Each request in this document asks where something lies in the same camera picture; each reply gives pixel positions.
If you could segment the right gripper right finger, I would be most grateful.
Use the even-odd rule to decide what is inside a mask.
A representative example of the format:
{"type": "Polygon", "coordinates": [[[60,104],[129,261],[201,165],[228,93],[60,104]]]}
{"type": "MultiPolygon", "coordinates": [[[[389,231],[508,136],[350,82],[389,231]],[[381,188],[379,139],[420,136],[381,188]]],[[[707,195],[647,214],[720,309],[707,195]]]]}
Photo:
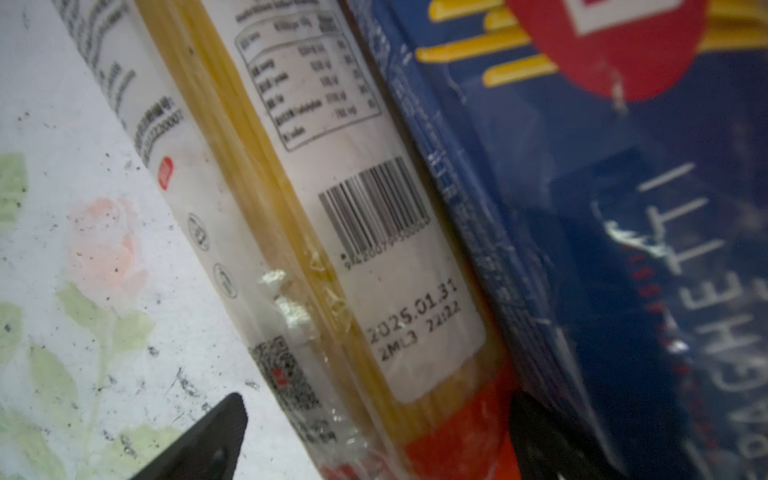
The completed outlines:
{"type": "Polygon", "coordinates": [[[624,480],[600,446],[519,391],[510,399],[509,438],[524,480],[624,480]]]}

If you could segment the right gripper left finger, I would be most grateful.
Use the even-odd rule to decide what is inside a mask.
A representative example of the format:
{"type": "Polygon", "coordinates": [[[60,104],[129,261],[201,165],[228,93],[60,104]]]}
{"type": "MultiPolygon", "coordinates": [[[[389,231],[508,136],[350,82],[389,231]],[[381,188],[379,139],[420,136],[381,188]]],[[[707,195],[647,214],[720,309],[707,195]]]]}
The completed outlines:
{"type": "Polygon", "coordinates": [[[233,479],[247,424],[242,396],[230,393],[133,479],[233,479]]]}

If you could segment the blue Barilla spaghetti box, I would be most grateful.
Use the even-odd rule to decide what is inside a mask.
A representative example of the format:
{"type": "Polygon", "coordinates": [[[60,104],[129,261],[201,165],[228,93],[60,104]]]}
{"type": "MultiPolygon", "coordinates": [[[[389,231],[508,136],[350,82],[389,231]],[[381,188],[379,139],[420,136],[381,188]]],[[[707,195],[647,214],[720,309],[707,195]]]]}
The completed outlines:
{"type": "Polygon", "coordinates": [[[767,5],[348,5],[532,395],[628,479],[767,475],[767,5]]]}

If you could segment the red spaghetti bag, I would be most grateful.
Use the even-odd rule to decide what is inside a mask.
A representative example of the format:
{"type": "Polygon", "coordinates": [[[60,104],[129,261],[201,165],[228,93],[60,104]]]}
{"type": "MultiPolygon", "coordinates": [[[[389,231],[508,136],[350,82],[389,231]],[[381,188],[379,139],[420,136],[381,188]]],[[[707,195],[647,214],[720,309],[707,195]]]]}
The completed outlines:
{"type": "Polygon", "coordinates": [[[326,479],[516,479],[513,365],[336,1],[56,10],[326,479]]]}

